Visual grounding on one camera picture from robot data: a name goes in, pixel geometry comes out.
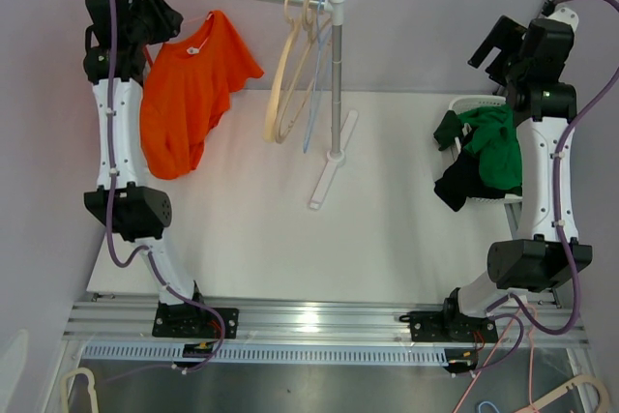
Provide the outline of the bright green t shirt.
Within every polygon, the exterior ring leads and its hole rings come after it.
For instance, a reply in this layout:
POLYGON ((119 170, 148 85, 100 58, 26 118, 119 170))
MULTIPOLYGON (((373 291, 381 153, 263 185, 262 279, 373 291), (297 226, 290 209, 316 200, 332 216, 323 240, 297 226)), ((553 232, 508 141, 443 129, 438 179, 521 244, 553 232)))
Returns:
POLYGON ((479 162, 482 182, 500 191, 520 188, 522 158, 512 109, 506 104, 480 106, 457 117, 472 130, 462 148, 479 162))

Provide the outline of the green and white t shirt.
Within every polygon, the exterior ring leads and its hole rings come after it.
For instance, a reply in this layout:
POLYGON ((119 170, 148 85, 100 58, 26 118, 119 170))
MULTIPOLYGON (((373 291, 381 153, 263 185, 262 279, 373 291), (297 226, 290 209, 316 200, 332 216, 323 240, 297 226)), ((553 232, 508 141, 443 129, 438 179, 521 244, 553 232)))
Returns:
POLYGON ((474 131, 469 123, 460 121, 458 114, 448 110, 434 131, 433 138, 439 151, 445 151, 457 142, 463 148, 472 139, 474 131))

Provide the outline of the orange tank top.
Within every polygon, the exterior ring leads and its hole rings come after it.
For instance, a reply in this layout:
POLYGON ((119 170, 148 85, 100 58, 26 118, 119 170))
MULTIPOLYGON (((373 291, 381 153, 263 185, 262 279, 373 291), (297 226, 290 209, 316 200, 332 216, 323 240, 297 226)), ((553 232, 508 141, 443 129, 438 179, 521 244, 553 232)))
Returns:
POLYGON ((186 39, 163 44, 140 107, 141 148, 150 173, 173 180, 196 170, 231 95, 263 75, 222 11, 208 13, 186 39))

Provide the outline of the black t shirt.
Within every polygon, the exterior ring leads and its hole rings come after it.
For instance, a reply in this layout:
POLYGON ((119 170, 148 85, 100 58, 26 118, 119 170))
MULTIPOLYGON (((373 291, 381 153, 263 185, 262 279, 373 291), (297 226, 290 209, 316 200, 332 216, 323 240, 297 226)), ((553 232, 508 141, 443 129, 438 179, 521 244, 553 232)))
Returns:
POLYGON ((434 183, 434 193, 454 212, 458 212, 468 198, 505 197, 504 191, 484 184, 479 173, 479 161, 466 151, 462 151, 434 183))

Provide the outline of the light blue wire hanger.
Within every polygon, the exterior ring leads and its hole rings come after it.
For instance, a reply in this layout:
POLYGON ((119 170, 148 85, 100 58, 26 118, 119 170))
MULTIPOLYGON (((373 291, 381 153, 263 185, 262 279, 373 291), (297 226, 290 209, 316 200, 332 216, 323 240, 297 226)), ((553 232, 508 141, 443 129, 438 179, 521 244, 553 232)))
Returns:
POLYGON ((325 60, 327 56, 323 53, 324 47, 331 39, 331 26, 330 19, 326 19, 323 22, 319 21, 319 17, 325 12, 327 5, 327 0, 319 0, 318 7, 316 10, 317 16, 315 21, 315 26, 317 28, 317 52, 316 52, 316 62, 314 68, 313 81, 311 85, 311 93, 310 93, 310 104, 309 104, 309 119, 306 126, 304 141, 303 141, 303 153, 306 154, 310 147, 310 141, 315 125, 315 121, 317 119, 317 114, 320 106, 320 102, 322 99, 323 92, 323 68, 325 66, 325 60))

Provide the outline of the beige wooden hanger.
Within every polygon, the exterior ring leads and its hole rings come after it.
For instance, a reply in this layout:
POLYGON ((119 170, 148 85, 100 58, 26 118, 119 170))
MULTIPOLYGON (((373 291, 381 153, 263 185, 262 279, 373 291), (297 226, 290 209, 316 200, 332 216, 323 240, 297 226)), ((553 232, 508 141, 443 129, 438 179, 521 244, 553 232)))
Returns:
POLYGON ((284 18, 291 31, 281 54, 283 65, 277 99, 274 138, 282 144, 313 99, 318 79, 327 59, 323 49, 331 44, 332 19, 326 12, 328 0, 303 0, 297 17, 288 12, 290 0, 284 0, 284 18))
POLYGON ((293 17, 292 14, 289 12, 289 7, 290 0, 284 0, 283 15, 285 22, 289 26, 289 32, 284 42, 284 46, 280 55, 280 60, 278 62, 278 66, 273 78, 270 97, 267 102, 262 137, 263 140, 268 143, 276 141, 275 131, 277 118, 279 115, 280 92, 283 83, 283 76, 292 47, 296 44, 301 30, 301 19, 298 16, 293 17))

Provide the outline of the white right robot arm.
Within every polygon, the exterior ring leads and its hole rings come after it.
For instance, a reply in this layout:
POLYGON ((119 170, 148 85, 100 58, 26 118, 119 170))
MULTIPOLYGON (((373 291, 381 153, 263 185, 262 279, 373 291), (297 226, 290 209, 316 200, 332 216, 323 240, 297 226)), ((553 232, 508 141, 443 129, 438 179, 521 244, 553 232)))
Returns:
POLYGON ((572 138, 578 117, 576 90, 561 74, 575 44, 577 13, 566 6, 523 26, 501 16, 468 61, 479 68, 489 54, 488 77, 504 87, 514 113, 522 160, 522 204, 516 236, 495 242, 486 270, 455 289, 454 307, 440 316, 449 339, 464 339, 475 318, 491 316, 522 297, 562 286, 573 287, 573 309, 564 327, 531 323, 549 335, 563 335, 577 322, 582 301, 579 273, 592 261, 593 250, 580 242, 571 195, 572 138))

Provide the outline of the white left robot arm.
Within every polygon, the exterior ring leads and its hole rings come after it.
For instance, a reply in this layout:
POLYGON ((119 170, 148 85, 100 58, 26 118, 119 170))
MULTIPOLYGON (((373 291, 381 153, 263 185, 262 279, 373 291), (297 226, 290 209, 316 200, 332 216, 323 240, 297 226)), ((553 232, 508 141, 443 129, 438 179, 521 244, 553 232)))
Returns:
POLYGON ((171 201, 148 185, 139 125, 144 48, 177 36, 182 18, 163 0, 85 0, 85 6, 92 23, 85 32, 83 68, 100 131, 97 186, 83 195, 85 207, 104 226, 114 265, 124 269, 141 257, 158 287, 160 306, 175 312, 174 325, 184 335, 199 336, 209 315, 168 241, 171 201))

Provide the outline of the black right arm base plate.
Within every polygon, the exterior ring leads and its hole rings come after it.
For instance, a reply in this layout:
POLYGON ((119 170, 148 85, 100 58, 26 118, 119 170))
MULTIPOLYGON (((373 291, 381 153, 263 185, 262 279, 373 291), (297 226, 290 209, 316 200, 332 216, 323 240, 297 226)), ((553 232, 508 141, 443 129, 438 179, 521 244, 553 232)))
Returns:
POLYGON ((487 318, 478 318, 441 311, 410 311, 398 317, 408 326, 415 342, 473 343, 475 336, 488 343, 498 342, 495 324, 487 318))

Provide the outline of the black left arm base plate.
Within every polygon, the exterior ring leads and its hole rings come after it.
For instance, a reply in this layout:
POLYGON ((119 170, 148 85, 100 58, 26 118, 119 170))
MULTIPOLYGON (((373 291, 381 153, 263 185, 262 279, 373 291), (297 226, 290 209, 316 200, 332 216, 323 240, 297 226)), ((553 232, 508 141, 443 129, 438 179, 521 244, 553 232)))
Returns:
POLYGON ((158 305, 152 336, 168 339, 218 339, 225 330, 226 339, 235 339, 239 310, 236 308, 215 308, 225 326, 209 311, 187 304, 158 305))

